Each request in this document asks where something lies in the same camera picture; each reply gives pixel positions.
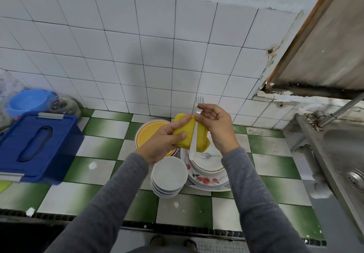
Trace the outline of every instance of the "fork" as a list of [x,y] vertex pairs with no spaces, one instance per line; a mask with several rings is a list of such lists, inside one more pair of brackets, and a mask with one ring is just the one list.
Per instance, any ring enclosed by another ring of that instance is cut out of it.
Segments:
[[[205,100],[203,99],[203,96],[197,97],[197,103],[196,103],[196,113],[201,114],[203,109],[198,107],[199,103],[205,103]],[[189,150],[189,157],[191,160],[193,160],[196,157],[196,147],[197,147],[197,121],[195,123],[195,128],[193,129],[193,135]]]
[[205,159],[209,159],[211,157],[222,157],[221,155],[212,155],[209,153],[196,153],[196,156],[201,157],[201,158],[205,158]]

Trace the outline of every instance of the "stainless steel sink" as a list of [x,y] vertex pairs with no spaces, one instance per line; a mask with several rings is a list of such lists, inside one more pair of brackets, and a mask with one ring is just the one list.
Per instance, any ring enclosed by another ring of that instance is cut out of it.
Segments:
[[335,119],[316,130],[305,115],[296,115],[331,190],[364,237],[364,123]]

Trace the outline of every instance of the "tiled countertop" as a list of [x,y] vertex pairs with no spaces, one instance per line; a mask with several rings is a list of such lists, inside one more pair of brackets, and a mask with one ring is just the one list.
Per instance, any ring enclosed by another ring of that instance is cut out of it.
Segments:
[[[79,127],[85,139],[64,182],[49,186],[0,181],[0,209],[34,208],[40,213],[78,215],[127,155],[135,151],[134,136],[139,127],[157,118],[90,109],[82,109],[82,113]],[[234,126],[234,131],[300,236],[325,240],[283,133],[243,126]],[[160,199],[151,190],[150,173],[125,220],[241,231],[231,192],[184,187],[174,198]]]

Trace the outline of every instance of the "black mosaic tile edge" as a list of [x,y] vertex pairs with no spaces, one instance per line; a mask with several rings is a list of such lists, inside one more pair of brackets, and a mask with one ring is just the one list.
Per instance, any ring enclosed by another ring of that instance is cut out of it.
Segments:
[[[61,215],[48,213],[34,213],[32,217],[28,217],[24,211],[0,209],[0,215],[9,217],[24,217],[33,219],[43,219],[49,221],[71,222],[75,219],[75,215]],[[221,230],[213,228],[190,227],[183,225],[160,224],[151,222],[124,221],[122,227],[137,228],[141,230],[151,230],[161,234],[179,234],[179,235],[207,235],[214,237],[224,237],[231,239],[243,239],[244,234],[240,231]],[[326,241],[318,241],[314,239],[302,238],[308,245],[326,246]]]

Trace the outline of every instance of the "hand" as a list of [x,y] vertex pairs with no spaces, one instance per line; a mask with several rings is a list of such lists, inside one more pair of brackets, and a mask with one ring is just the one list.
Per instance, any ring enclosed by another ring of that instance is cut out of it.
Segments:
[[199,103],[198,107],[203,112],[195,114],[195,119],[210,129],[212,141],[223,156],[240,147],[229,113],[216,104]]
[[181,142],[187,136],[186,132],[171,135],[172,131],[183,127],[191,117],[192,115],[188,114],[177,122],[161,126],[135,153],[143,156],[149,165],[162,160],[167,153],[177,149],[174,144]]

